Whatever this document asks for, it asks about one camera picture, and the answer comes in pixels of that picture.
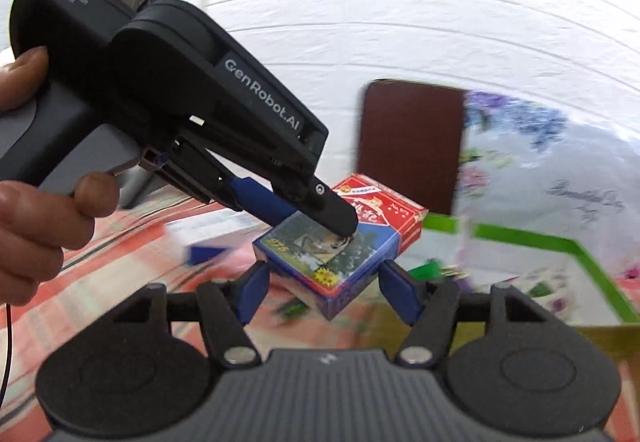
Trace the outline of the person's left hand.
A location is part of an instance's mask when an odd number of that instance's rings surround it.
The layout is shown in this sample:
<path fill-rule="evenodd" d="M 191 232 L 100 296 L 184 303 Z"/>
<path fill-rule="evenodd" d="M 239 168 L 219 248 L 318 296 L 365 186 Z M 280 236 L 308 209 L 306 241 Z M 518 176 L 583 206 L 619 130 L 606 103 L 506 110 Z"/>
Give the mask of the person's left hand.
<path fill-rule="evenodd" d="M 105 173 L 80 179 L 73 196 L 2 182 L 1 302 L 23 306 L 32 301 L 40 284 L 61 272 L 64 252 L 87 246 L 96 220 L 113 214 L 118 199 L 115 177 Z"/>

